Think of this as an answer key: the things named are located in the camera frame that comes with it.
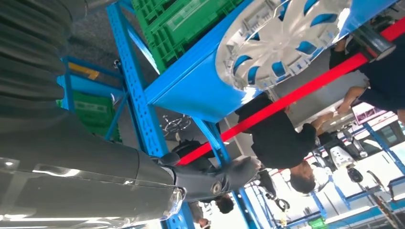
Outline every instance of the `wheel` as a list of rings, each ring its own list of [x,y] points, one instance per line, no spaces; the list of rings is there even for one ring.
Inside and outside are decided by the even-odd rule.
[[[303,71],[337,40],[351,0],[255,0],[233,22],[216,55],[220,78],[266,89]]]

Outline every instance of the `man's arm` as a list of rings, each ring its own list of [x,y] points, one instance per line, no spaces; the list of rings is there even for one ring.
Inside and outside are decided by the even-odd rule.
[[[364,87],[351,87],[344,96],[343,103],[339,106],[338,113],[348,112],[351,104],[364,93]]]

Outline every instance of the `storage rack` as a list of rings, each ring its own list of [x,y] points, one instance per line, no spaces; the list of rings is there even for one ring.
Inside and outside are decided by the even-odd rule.
[[[233,18],[240,12],[244,7],[246,7],[252,0],[245,0],[238,9],[231,13],[224,21],[227,21],[228,24],[232,21]],[[388,6],[394,2],[394,0],[386,0],[376,2],[377,0],[373,0],[373,2],[368,2],[369,16],[375,15],[377,12],[372,10],[372,6],[374,9],[376,7],[381,6]],[[111,126],[115,126],[117,124],[117,119],[120,116],[122,108],[124,104],[128,104],[130,108],[131,117],[133,119],[134,128],[137,132],[137,137],[140,149],[144,152],[150,154],[151,156],[162,156],[168,152],[166,147],[166,143],[164,141],[163,135],[161,133],[161,129],[159,127],[159,121],[157,116],[152,108],[153,104],[162,104],[165,105],[164,102],[164,95],[168,92],[173,92],[173,90],[180,90],[183,89],[183,86],[178,86],[178,82],[184,79],[190,72],[191,69],[196,70],[197,68],[201,68],[204,64],[206,58],[209,58],[211,55],[211,51],[215,49],[215,42],[208,43],[209,47],[205,46],[202,49],[201,44],[196,44],[195,47],[192,48],[189,52],[187,52],[182,59],[178,60],[175,63],[175,66],[170,68],[168,71],[165,72],[155,83],[151,86],[147,87],[143,78],[140,66],[132,50],[132,42],[134,42],[138,48],[142,51],[142,53],[146,56],[148,61],[152,64],[157,72],[156,64],[153,61],[152,55],[148,48],[146,47],[145,43],[136,34],[135,30],[130,26],[128,21],[125,19],[124,15],[121,12],[120,6],[126,8],[130,12],[134,12],[128,0],[121,0],[118,3],[115,3],[109,7],[107,7],[107,12],[109,15],[111,27],[113,30],[113,34],[117,43],[117,48],[119,55],[122,60],[124,76],[111,72],[108,70],[104,70],[97,66],[91,65],[89,63],[85,63],[83,61],[77,60],[72,57],[67,57],[64,59],[66,66],[68,66],[68,62],[74,62],[81,66],[86,66],[90,69],[94,69],[96,71],[100,71],[106,75],[110,75],[122,80],[123,87],[122,88],[115,88],[107,84],[103,84],[97,81],[93,81],[87,79],[82,76],[78,76],[75,74],[71,74],[71,72],[67,71],[64,76],[61,76],[58,79],[58,83],[65,88],[65,98],[63,99],[63,108],[69,109],[70,111],[74,112],[74,104],[72,100],[72,90],[77,90],[87,94],[93,94],[98,96],[110,97],[113,94],[115,97],[122,97],[121,105],[119,106],[116,116],[114,117],[113,123]],[[357,5],[357,11],[361,8],[361,5]],[[357,21],[357,23],[362,23],[367,18],[362,18],[361,21]],[[347,32],[352,31],[355,29],[354,25],[352,28],[348,28]],[[205,40],[215,37],[218,39],[218,35],[222,33],[223,30],[226,30],[226,26],[224,24],[219,25],[218,28],[213,29],[212,32],[207,34],[204,38]],[[197,115],[197,117],[193,118],[196,124],[201,128],[204,134],[210,141],[212,148],[214,149],[215,155],[217,160],[220,162],[221,165],[230,161],[230,157],[225,149],[225,146],[221,140],[220,134],[218,133],[217,129],[215,128],[213,123],[203,121],[201,118],[204,117],[204,114]],[[347,199],[355,199],[360,198],[360,196],[364,195],[363,193],[356,194],[356,196],[348,197]],[[242,188],[238,191],[234,192],[235,199],[238,203],[238,206],[243,213],[243,216],[246,220],[247,227],[250,229],[258,229],[262,228],[263,226],[260,225],[259,220],[257,219],[257,215],[255,210],[253,209],[245,190]],[[325,215],[323,206],[321,205],[320,201],[315,197],[315,202],[317,203],[320,211],[318,213]],[[405,207],[405,201],[400,201],[401,204],[397,204],[393,206],[394,209]],[[294,222],[294,225],[298,225],[307,221],[308,219],[312,219],[313,215],[308,215],[304,219],[298,219]],[[183,204],[179,214],[172,217],[171,219],[165,222],[165,225],[170,229],[186,229],[186,228],[194,228],[191,212],[188,208],[187,204]]]

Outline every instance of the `blue metal shelving rack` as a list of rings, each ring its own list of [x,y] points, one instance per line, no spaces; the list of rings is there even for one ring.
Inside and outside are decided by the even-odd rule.
[[[120,6],[135,14],[134,10],[132,9],[128,0],[121,0],[120,2],[107,7],[107,13],[121,58],[124,75],[122,76],[121,74],[118,74],[116,72],[104,70],[98,66],[85,63],[72,57],[67,57],[66,59],[64,59],[64,62],[66,65],[68,62],[73,62],[78,65],[85,66],[101,73],[110,75],[112,77],[121,79],[123,87],[116,88],[75,74],[71,74],[71,72],[68,71],[66,75],[61,76],[58,79],[58,83],[65,88],[63,108],[69,109],[74,112],[72,90],[104,97],[110,97],[111,95],[116,98],[121,97],[121,105],[117,110],[116,116],[114,117],[111,126],[115,126],[117,124],[117,120],[122,111],[122,108],[125,104],[128,104],[134,128],[137,132],[140,149],[151,156],[163,156],[168,152],[168,149],[166,147],[166,143],[164,141],[164,137],[159,126],[159,121],[152,107],[152,104],[166,105],[167,100],[164,100],[164,94],[167,94],[168,92],[173,93],[175,86],[183,88],[182,86],[178,86],[178,82],[180,82],[180,80],[185,79],[187,75],[195,74],[196,71],[195,69],[193,70],[193,68],[204,68],[212,61],[211,57],[215,53],[213,52],[213,50],[218,43],[217,41],[220,40],[219,35],[223,34],[224,31],[226,31],[227,26],[229,26],[229,24],[238,15],[238,13],[243,10],[243,8],[246,7],[251,1],[252,0],[245,0],[230,16],[225,18],[216,28],[214,28],[209,34],[207,34],[207,36],[205,36],[200,42],[198,42],[195,47],[193,47],[179,61],[177,61],[177,63],[175,63],[172,68],[168,69],[163,77],[159,78],[158,81],[156,83],[153,83],[150,87],[147,87],[147,84],[143,79],[141,68],[132,49],[132,42],[134,42],[138,46],[138,48],[146,56],[150,64],[158,72],[156,64],[154,63],[152,55],[150,54],[150,51],[146,47],[145,43],[142,41],[136,31],[130,26],[129,22],[122,14]],[[358,23],[364,22],[371,15],[374,15],[376,12],[378,12],[378,7],[383,5],[387,6],[393,1],[394,0],[370,0],[370,2],[368,3],[369,10],[363,10],[363,8],[357,7],[357,9],[352,12],[352,14],[354,14],[354,16],[352,15],[352,17],[354,19],[359,19],[359,17],[361,17],[360,20],[358,20]],[[359,5],[362,4],[359,0],[355,0],[354,2]],[[353,30],[355,28],[354,26],[352,26],[352,28],[349,25],[347,30]],[[228,163],[230,161],[230,157],[225,149],[223,142],[221,141],[219,132],[215,128],[215,124],[199,119],[200,117],[209,117],[208,119],[217,120],[218,117],[212,117],[211,114],[208,114],[208,116],[204,115],[203,113],[196,114],[198,118],[194,118],[194,121],[209,139],[220,165]],[[245,218],[247,228],[263,228],[263,225],[260,224],[255,210],[253,209],[244,188],[233,192],[233,196],[235,197],[237,205]],[[316,203],[320,208],[320,213],[322,215],[325,215],[326,212],[324,211],[320,201],[316,201]],[[296,222],[296,225],[303,223],[306,220],[308,220],[308,218],[298,220],[299,222]],[[165,226],[167,226],[169,229],[193,229],[194,224],[188,205],[183,204],[179,214],[167,220]]]

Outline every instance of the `dark hair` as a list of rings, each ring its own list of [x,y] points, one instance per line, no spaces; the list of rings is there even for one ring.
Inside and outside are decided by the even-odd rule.
[[[228,197],[221,197],[216,201],[216,205],[222,214],[228,214],[234,209],[234,202]]]
[[[290,183],[297,192],[302,192],[304,194],[312,192],[315,188],[315,178],[313,176],[311,176],[311,178],[306,178],[291,174]]]

